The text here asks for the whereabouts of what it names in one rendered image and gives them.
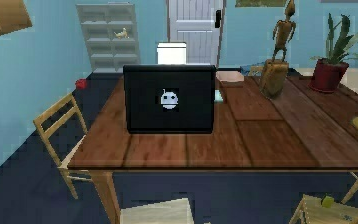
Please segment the white box bin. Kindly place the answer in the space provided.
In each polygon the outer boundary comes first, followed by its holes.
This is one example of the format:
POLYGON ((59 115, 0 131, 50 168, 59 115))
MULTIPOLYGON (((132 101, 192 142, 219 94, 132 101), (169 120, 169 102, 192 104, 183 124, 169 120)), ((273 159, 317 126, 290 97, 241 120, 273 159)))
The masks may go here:
POLYGON ((184 42, 164 42, 157 46, 157 63, 164 65, 186 64, 187 45, 184 42))

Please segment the black laptop with face logo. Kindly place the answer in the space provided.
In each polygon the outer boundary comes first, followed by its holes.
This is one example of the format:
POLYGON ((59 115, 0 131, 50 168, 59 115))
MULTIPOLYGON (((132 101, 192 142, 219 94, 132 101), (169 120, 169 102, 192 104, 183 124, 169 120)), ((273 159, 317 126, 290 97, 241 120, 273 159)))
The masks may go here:
POLYGON ((130 133, 213 131, 213 65, 125 65, 123 74, 130 133))

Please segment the brown wooden table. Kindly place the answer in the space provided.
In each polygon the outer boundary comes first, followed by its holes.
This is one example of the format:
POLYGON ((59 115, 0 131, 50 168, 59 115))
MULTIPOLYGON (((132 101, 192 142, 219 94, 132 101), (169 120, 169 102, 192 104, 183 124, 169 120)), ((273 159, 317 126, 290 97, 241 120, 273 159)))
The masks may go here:
POLYGON ((72 157, 71 170, 90 172, 111 224, 120 224, 112 175, 119 171, 358 171, 358 94, 340 86, 332 94, 308 88, 307 76, 289 77, 269 100, 259 80, 218 82, 210 134, 131 134, 125 93, 116 85, 72 157))

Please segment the green apple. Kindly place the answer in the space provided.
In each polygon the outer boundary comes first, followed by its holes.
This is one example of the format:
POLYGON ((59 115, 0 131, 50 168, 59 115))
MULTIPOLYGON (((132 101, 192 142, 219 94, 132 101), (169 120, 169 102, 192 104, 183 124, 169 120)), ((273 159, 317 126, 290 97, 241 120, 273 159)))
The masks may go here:
POLYGON ((332 206, 332 204, 334 203, 335 199, 331 196, 325 196, 322 200, 321 200, 321 205, 325 208, 330 208, 332 206))

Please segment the light wooden chair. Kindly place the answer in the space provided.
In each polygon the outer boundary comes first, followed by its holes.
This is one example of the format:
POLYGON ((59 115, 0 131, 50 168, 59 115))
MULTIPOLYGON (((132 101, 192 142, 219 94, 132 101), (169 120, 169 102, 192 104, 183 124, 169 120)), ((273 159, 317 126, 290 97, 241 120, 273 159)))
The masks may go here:
POLYGON ((33 124, 72 197, 77 199, 74 182, 91 182, 91 177, 87 170, 68 169, 71 159, 88 133, 73 93, 68 93, 38 115, 33 124))
POLYGON ((327 208, 321 198, 304 194, 288 224, 358 224, 358 208, 346 205, 347 201, 345 196, 327 208))

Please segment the wooden humanoid statue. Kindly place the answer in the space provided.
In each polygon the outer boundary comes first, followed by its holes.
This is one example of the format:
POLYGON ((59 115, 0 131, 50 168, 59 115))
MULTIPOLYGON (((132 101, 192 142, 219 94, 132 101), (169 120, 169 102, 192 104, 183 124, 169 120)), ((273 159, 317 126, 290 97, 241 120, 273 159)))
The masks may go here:
POLYGON ((265 61, 259 83, 261 93, 269 99, 274 99, 281 94, 288 74, 289 64, 285 60, 286 44, 292 40, 296 30, 296 23, 291 20, 295 11, 294 0, 289 0, 284 12, 285 19, 278 20, 272 32, 275 41, 274 51, 272 58, 265 61))

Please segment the small yellow figurine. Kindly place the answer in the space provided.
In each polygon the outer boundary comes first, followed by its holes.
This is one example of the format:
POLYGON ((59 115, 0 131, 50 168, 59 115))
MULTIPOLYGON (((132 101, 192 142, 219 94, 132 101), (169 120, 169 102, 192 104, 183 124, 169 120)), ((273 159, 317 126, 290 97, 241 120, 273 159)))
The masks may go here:
POLYGON ((118 38, 118 39, 129 38, 126 28, 123 28, 123 30, 119 33, 114 32, 114 34, 115 34, 116 38, 118 38))

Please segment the green framed wall picture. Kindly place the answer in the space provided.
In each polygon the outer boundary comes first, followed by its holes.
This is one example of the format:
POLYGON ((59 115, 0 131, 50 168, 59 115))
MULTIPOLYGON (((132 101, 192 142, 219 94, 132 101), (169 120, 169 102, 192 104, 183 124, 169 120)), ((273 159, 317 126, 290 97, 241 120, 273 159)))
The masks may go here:
POLYGON ((235 0, 235 7, 284 7, 288 0, 235 0))

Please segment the white panelled room door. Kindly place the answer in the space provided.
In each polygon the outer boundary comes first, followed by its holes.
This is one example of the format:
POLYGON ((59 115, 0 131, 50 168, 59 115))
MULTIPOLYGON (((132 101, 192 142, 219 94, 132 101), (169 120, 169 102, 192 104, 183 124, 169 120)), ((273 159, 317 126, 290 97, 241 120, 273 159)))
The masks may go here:
POLYGON ((167 0, 168 40, 187 45, 188 64, 219 65, 226 0, 167 0), (220 28, 215 12, 222 11, 220 28))

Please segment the green plant in red pot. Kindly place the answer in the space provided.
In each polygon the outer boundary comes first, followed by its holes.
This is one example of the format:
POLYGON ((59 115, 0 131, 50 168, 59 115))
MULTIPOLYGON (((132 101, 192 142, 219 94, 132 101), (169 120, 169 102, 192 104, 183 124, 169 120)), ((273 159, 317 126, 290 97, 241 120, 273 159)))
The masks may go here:
POLYGON ((351 48, 358 44, 358 32, 349 34, 350 17, 341 15, 341 20, 334 23, 331 14, 327 18, 328 32, 325 40, 325 56, 313 56, 316 61, 314 72, 308 87, 321 93, 333 93, 339 86, 349 64, 347 60, 358 61, 358 53, 351 48))

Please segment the grey shelf unit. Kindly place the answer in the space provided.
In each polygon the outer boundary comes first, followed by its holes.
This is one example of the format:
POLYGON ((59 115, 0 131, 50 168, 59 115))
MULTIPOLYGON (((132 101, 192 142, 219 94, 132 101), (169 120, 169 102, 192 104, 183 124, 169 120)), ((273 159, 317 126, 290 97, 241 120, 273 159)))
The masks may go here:
POLYGON ((76 9, 94 73, 122 73, 124 65, 140 63, 134 4, 77 4, 76 9), (129 38, 116 38, 114 32, 123 28, 129 38))

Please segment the tan open cardboard box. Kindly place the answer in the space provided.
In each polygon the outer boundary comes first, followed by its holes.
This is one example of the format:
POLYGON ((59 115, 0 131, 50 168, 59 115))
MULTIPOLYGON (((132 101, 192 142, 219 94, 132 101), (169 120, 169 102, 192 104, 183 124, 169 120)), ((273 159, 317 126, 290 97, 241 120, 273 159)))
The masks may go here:
POLYGON ((218 71, 216 77, 224 88, 241 87, 244 76, 238 71, 218 71))

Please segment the tan framed wall picture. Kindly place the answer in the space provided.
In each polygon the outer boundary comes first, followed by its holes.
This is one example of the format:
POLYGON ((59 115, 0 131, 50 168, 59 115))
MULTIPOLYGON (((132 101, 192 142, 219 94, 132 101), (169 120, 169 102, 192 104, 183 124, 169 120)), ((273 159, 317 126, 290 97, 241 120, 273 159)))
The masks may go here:
POLYGON ((0 36, 31 26, 23 0, 0 0, 0 36))

